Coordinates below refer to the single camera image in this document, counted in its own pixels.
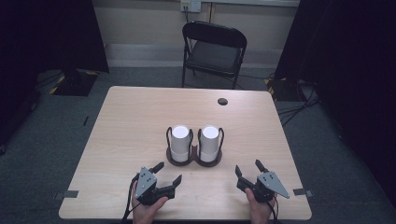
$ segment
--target white cup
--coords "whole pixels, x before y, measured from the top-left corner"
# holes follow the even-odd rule
[[[219,154],[219,129],[213,125],[207,125],[201,130],[199,150],[201,152],[201,161],[211,162]]]
[[[190,149],[190,129],[184,125],[177,125],[172,129],[171,154],[172,159],[178,162],[189,159]]]

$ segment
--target wooden table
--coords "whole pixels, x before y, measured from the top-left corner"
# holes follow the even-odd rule
[[[219,98],[228,104],[219,105]],[[193,130],[194,146],[200,128],[208,124],[223,128],[221,162],[211,168],[195,161],[184,167],[169,163],[165,132],[178,124]],[[122,218],[131,179],[142,166],[164,161],[156,174],[158,188],[183,177],[176,198],[156,219],[249,219],[248,200],[236,187],[234,169],[238,164],[254,183],[260,173],[256,159],[276,172],[290,194],[289,199],[277,197],[278,217],[311,218],[306,197],[293,194],[303,186],[268,92],[112,87],[69,186],[78,190],[78,196],[64,198],[59,214],[67,219]]]

